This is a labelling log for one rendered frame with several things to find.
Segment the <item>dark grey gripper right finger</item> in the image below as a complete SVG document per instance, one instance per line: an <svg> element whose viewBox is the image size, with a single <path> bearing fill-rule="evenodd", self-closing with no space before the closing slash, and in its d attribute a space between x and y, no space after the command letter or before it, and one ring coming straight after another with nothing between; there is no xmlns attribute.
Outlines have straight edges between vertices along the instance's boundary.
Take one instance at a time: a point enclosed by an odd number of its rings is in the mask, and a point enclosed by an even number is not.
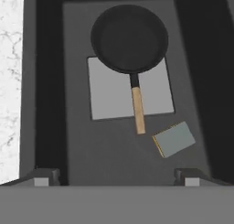
<svg viewBox="0 0 234 224"><path fill-rule="evenodd" d="M216 187L229 185L229 183L205 175L197 168L177 168L174 176L175 185L181 187Z"/></svg>

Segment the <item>light grey square drain plate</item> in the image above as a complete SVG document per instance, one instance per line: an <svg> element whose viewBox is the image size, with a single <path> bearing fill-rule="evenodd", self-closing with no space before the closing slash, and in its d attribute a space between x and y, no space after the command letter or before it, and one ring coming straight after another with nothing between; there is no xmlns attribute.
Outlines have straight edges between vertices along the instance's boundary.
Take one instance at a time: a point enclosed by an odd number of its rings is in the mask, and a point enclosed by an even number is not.
<svg viewBox="0 0 234 224"><path fill-rule="evenodd" d="M88 58L88 71L92 119L132 117L130 77L107 68L98 58ZM140 74L139 83L145 115L175 112L165 59Z"/></svg>

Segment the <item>dark grey sink basin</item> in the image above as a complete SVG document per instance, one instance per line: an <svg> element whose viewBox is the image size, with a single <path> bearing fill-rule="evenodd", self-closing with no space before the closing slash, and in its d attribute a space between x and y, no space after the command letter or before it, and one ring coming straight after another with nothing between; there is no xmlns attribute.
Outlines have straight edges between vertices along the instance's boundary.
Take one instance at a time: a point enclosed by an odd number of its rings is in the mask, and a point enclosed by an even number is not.
<svg viewBox="0 0 234 224"><path fill-rule="evenodd" d="M170 32L167 67L175 113L147 118L137 136L130 119L90 119L89 19L116 0L24 0L20 170L57 168L66 185L167 185L179 167L234 184L234 24L227 0L218 16L187 17L183 0L161 7ZM152 133L188 123L196 144L164 159Z"/></svg>

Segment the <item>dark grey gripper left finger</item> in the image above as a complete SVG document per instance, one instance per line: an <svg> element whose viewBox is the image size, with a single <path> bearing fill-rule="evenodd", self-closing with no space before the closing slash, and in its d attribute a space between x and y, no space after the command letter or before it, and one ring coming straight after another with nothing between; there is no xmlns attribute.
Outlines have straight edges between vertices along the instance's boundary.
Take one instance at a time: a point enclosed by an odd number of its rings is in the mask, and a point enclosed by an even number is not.
<svg viewBox="0 0 234 224"><path fill-rule="evenodd" d="M16 180L2 186L53 187L59 186L60 172L56 168L37 168Z"/></svg>

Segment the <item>grey sponge with yellow edge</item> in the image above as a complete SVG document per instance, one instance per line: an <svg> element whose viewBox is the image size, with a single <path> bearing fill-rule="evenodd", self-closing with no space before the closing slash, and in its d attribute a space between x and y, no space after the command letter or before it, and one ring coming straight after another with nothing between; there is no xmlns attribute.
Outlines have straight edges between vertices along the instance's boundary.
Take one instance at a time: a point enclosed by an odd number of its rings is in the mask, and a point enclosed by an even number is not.
<svg viewBox="0 0 234 224"><path fill-rule="evenodd" d="M196 143L186 122L172 125L156 133L153 140L163 158L168 158Z"/></svg>

